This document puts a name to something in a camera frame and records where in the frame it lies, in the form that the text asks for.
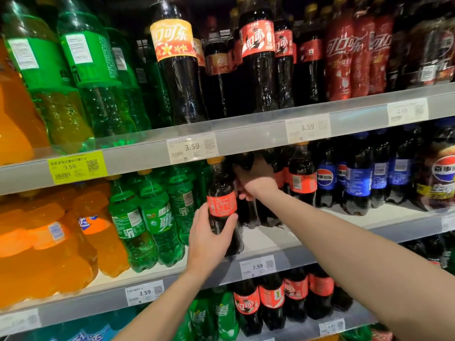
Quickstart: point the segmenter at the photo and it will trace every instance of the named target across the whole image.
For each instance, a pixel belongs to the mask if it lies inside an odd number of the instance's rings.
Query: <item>soda bottle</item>
[[[289,161],[289,194],[301,201],[315,206],[316,202],[316,167],[308,151],[308,142],[299,142]]]
[[[325,102],[323,29],[316,20],[318,4],[305,7],[298,37],[293,90],[297,106]]]
[[[158,108],[158,117],[154,120],[153,124],[157,128],[171,127],[173,125],[173,110],[171,101],[169,99],[168,86],[164,80],[163,73],[158,61],[156,60],[156,53],[153,47],[150,31],[147,30],[147,49],[145,69],[147,78],[150,81],[152,99]]]
[[[273,176],[277,183],[278,189],[284,191],[284,172],[282,161],[278,157],[278,151],[275,148],[267,148],[262,150],[262,155],[270,166],[273,167]],[[269,208],[264,206],[261,201],[256,200],[256,206],[258,207],[258,215],[263,225],[279,226],[281,220],[272,212]]]
[[[281,148],[280,154],[279,154],[279,161],[280,161],[281,165],[283,166],[283,181],[284,181],[283,189],[284,189],[284,192],[287,194],[290,194],[289,187],[292,182],[292,177],[289,174],[289,161],[293,157],[294,152],[295,152],[294,146],[288,144],[287,146],[283,146]]]
[[[334,283],[332,307],[335,311],[346,312],[352,306],[354,300],[336,282]]]
[[[123,35],[111,26],[105,26],[109,39],[111,39],[112,52],[117,64],[118,77],[122,82],[123,91],[128,102],[130,116],[136,125],[137,131],[151,129],[151,123],[147,116],[142,91],[134,69],[133,53],[130,45]]]
[[[217,316],[218,339],[223,341],[235,341],[239,327],[235,318],[235,304],[232,292],[226,285],[212,288],[213,309]]]
[[[219,235],[224,229],[228,217],[237,211],[235,188],[232,176],[226,172],[222,165],[224,157],[207,159],[211,166],[213,176],[208,186],[207,202],[209,207],[208,220],[212,232]],[[240,234],[237,221],[236,228],[232,234],[231,244],[227,248],[226,256],[239,254],[243,251],[243,240]]]
[[[371,183],[371,207],[378,208],[385,202],[389,175],[390,144],[387,128],[377,129],[372,136],[373,179]]]
[[[282,0],[269,0],[275,31],[275,77],[280,108],[293,108],[292,74],[294,45],[292,24],[282,8]]]
[[[354,46],[351,64],[351,97],[369,92],[369,71],[374,45],[374,17],[368,13],[368,0],[355,0]]]
[[[373,151],[368,132],[354,134],[346,158],[346,186],[341,207],[350,215],[366,215],[371,201]]]
[[[384,93],[387,84],[386,72],[389,61],[390,45],[392,43],[392,31],[394,18],[385,7],[384,1],[374,0],[372,15],[374,16],[374,43],[373,56],[369,69],[369,93]]]
[[[278,109],[273,16],[265,0],[245,0],[238,20],[248,113]]]
[[[45,123],[49,142],[61,154],[95,149],[79,91],[55,34],[33,10],[29,0],[9,0],[2,32],[16,70]]]
[[[441,256],[441,268],[455,275],[455,232],[450,231],[441,235],[444,252]]]
[[[404,125],[390,145],[389,178],[386,202],[400,205],[412,191],[411,167],[418,148],[417,124]]]
[[[424,211],[449,207],[455,192],[455,117],[435,120],[428,143],[417,153],[412,203]]]
[[[182,167],[173,165],[168,180],[168,194],[173,216],[177,222],[180,240],[188,245],[196,204],[194,186]]]
[[[283,314],[284,283],[279,273],[267,274],[259,278],[261,314],[267,328],[272,331],[284,328],[286,316]]]
[[[253,279],[247,279],[232,284],[237,319],[246,337],[262,332],[262,315],[259,288]]]
[[[317,263],[307,268],[309,291],[305,300],[308,317],[318,320],[333,313],[330,303],[333,295],[333,279]]]
[[[136,131],[107,31],[80,0],[61,0],[57,31],[100,147],[134,143]]]
[[[254,162],[253,152],[243,152],[239,154],[234,154],[230,158],[230,161],[234,164],[239,165],[244,170],[251,170]],[[241,200],[237,197],[237,214],[238,221],[241,225],[254,229],[256,226],[260,226],[261,220],[259,219],[258,207],[256,200],[247,201]]]
[[[149,12],[150,33],[168,86],[173,124],[205,121],[193,32],[183,1],[152,0]]]
[[[351,97],[351,62],[354,47],[354,21],[347,0],[334,0],[333,19],[325,36],[325,72],[329,101]]]
[[[73,211],[88,242],[98,252],[101,272],[117,277],[128,270],[128,255],[118,238],[108,211],[107,196],[99,190],[89,191],[74,199]]]
[[[282,272],[284,281],[284,315],[290,321],[303,323],[307,319],[305,298],[308,295],[308,276],[303,267]]]
[[[427,260],[440,267],[441,257],[444,252],[444,245],[442,244],[440,236],[431,235],[429,237],[422,238],[422,243],[425,246]]]
[[[214,341],[218,339],[218,327],[215,325],[215,311],[213,310],[211,290],[200,291],[190,304],[189,313],[191,322],[196,330],[197,339]]]
[[[208,39],[205,45],[206,76],[204,79],[203,94],[207,107],[208,118],[217,120],[230,114],[227,101],[227,76],[230,74],[228,47],[217,31],[215,17],[209,16]]]
[[[144,176],[140,206],[146,229],[156,243],[159,262],[172,267],[185,255],[185,246],[178,238],[169,195],[151,176],[151,170],[140,171],[140,174]]]
[[[335,186],[337,184],[337,160],[335,158],[335,144],[333,139],[327,139],[318,143],[317,153],[322,155],[319,161],[316,179],[316,207],[331,208],[335,199]]]
[[[392,341],[394,336],[384,324],[376,323],[370,326],[372,341]]]
[[[109,202],[109,212],[127,249],[131,268],[138,273],[152,268],[158,262],[158,254],[139,211],[140,199],[127,190],[113,195]]]
[[[177,328],[177,332],[174,335],[173,341],[192,341],[193,338],[193,324],[191,323],[191,317],[189,311],[185,313],[183,321]]]

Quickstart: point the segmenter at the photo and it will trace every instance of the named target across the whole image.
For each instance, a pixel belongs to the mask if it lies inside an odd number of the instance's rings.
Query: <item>green bottle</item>
[[[136,126],[107,31],[81,1],[61,1],[57,32],[98,145],[106,148],[137,142],[138,135],[129,134]]]
[[[198,341],[216,341],[218,339],[216,316],[211,302],[212,296],[211,290],[200,291],[189,308]]]
[[[226,285],[212,288],[213,307],[218,318],[218,340],[235,341],[239,326],[235,315],[235,303],[232,292]]]
[[[157,127],[171,127],[173,125],[173,111],[169,100],[168,86],[163,78],[163,74],[156,59],[155,48],[151,39],[150,31],[147,35],[146,50],[146,74],[152,86],[155,104],[158,105],[159,116],[157,117]]]
[[[158,262],[155,244],[141,217],[140,202],[132,191],[113,195],[109,201],[109,212],[127,249],[128,261],[138,273],[152,268]]]
[[[180,326],[175,333],[173,341],[192,341],[194,340],[193,337],[193,324],[191,323],[190,314],[188,311],[186,312],[185,316],[183,317],[183,321],[181,322]]]
[[[9,0],[3,35],[9,56],[46,125],[49,142],[61,154],[95,149],[81,96],[54,32],[35,13],[34,0]]]
[[[136,77],[132,50],[120,31],[112,27],[106,27],[106,31],[111,39],[112,52],[117,64],[118,76],[127,97],[130,116],[134,120],[137,131],[150,130],[151,124]]]
[[[193,224],[196,204],[193,183],[182,166],[173,165],[168,180],[168,194],[172,213],[178,226],[180,240],[188,245],[191,225]]]
[[[158,248],[160,263],[171,267],[183,258],[185,247],[177,235],[168,194],[152,177],[151,170],[142,171],[145,172],[141,188],[142,217]]]

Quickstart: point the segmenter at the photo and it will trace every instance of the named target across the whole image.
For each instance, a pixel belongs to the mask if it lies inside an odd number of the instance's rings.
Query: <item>shelf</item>
[[[302,116],[330,114],[332,136],[385,128],[388,103],[425,97],[430,120],[455,114],[455,84],[436,85],[150,130],[140,143],[102,152],[108,174],[123,174],[170,165],[168,139],[214,132],[219,155],[229,155],[286,145],[285,120]],[[0,195],[53,186],[47,159],[0,167]]]
[[[410,203],[404,206],[386,204],[370,210],[365,217],[347,215],[339,206],[326,211],[398,243],[455,229],[455,208],[423,212]],[[240,262],[262,256],[273,255],[277,271],[315,262],[313,255],[286,226],[243,229],[243,240],[244,251],[233,258],[225,259],[209,277],[204,288],[241,281]],[[139,274],[129,269],[115,279],[99,273],[88,287],[77,294],[56,294],[40,301],[16,304],[8,312],[0,313],[0,336],[18,332],[14,326],[8,328],[8,325],[5,325],[6,319],[15,312],[27,312],[37,308],[41,325],[44,327],[127,307],[126,288],[163,280],[166,289],[178,278],[185,266],[186,255],[171,268],[157,264]]]
[[[269,331],[264,325],[262,333],[246,337],[240,331],[237,341],[306,341],[320,337],[319,325],[331,321],[337,321],[343,318],[345,323],[345,330],[354,329],[367,324],[376,323],[376,318],[363,306],[356,301],[347,312],[334,311],[331,316],[322,318],[320,320],[312,320],[307,318],[304,323],[296,323],[286,321],[286,325],[281,330]]]

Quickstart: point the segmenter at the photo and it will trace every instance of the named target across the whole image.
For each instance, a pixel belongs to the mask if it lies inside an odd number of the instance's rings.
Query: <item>coca-cola bottle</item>
[[[262,155],[267,164],[273,167],[273,176],[275,177],[278,189],[284,191],[284,167],[279,158],[278,151],[275,148],[267,148],[262,151]],[[264,206],[261,201],[256,200],[256,206],[258,207],[259,219],[261,220],[262,225],[281,225],[281,220],[278,219],[278,217],[269,208]]]
[[[228,47],[217,31],[215,17],[208,17],[208,38],[205,44],[206,77],[203,80],[202,91],[208,118],[217,120],[227,117],[228,75],[231,71]]]
[[[305,298],[308,295],[308,276],[303,267],[282,273],[284,281],[284,315],[290,321],[303,323],[307,319]]]
[[[331,277],[317,263],[307,268],[309,291],[305,300],[308,316],[318,320],[333,313],[331,299],[334,282]]]
[[[276,110],[275,35],[272,11],[267,2],[245,0],[238,27],[245,74],[245,108],[249,113]]]
[[[297,64],[293,89],[297,106],[325,102],[323,30],[316,20],[318,4],[305,8],[305,22],[296,38]]]
[[[354,46],[351,63],[351,97],[364,97],[369,91],[369,70],[374,44],[374,18],[367,13],[368,0],[355,0]]]
[[[308,151],[308,142],[296,144],[295,152],[289,161],[289,194],[297,199],[315,206],[316,201],[316,167]]]
[[[212,232],[219,235],[224,229],[228,217],[237,211],[234,182],[232,174],[222,164],[224,157],[207,159],[211,166],[213,179],[208,186],[207,203],[209,207],[210,227]],[[243,251],[242,235],[239,225],[232,234],[231,244],[227,248],[226,256],[236,255]]]
[[[253,279],[247,279],[234,282],[232,290],[240,329],[246,337],[260,334],[263,321],[258,286]]]
[[[294,68],[292,24],[282,8],[282,0],[270,0],[275,30],[275,77],[280,108],[293,108]]]
[[[150,32],[168,85],[174,124],[206,120],[193,33],[183,0],[152,0]]]
[[[286,316],[283,314],[284,284],[279,273],[259,278],[259,297],[261,298],[262,318],[272,331],[284,328]]]
[[[254,162],[254,154],[253,152],[234,154],[229,157],[229,160],[232,164],[239,165],[242,169],[250,171]],[[246,199],[241,200],[237,197],[237,208],[238,221],[242,226],[250,229],[260,226],[261,221],[258,215],[256,200],[247,201]]]
[[[373,56],[370,65],[369,94],[385,92],[387,84],[386,68],[392,43],[394,19],[385,7],[386,0],[374,0],[372,5],[374,16]]]
[[[325,74],[329,101],[351,97],[351,63],[354,22],[347,0],[334,0],[333,19],[325,37]]]
[[[353,302],[352,297],[335,282],[331,301],[333,309],[346,312],[351,308]]]
[[[439,64],[441,30],[447,8],[443,0],[422,4],[415,11],[419,22],[407,35],[409,53],[405,59],[402,85],[404,88],[433,85]]]

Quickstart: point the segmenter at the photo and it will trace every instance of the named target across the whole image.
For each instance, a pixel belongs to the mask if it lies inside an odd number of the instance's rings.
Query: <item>person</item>
[[[455,277],[423,257],[295,199],[278,189],[261,156],[251,171],[234,171],[240,198],[256,198],[276,214],[348,294],[370,310],[401,341],[455,339]],[[194,216],[187,267],[115,341],[171,340],[191,301],[221,262],[237,215],[220,235],[211,232],[208,206]]]

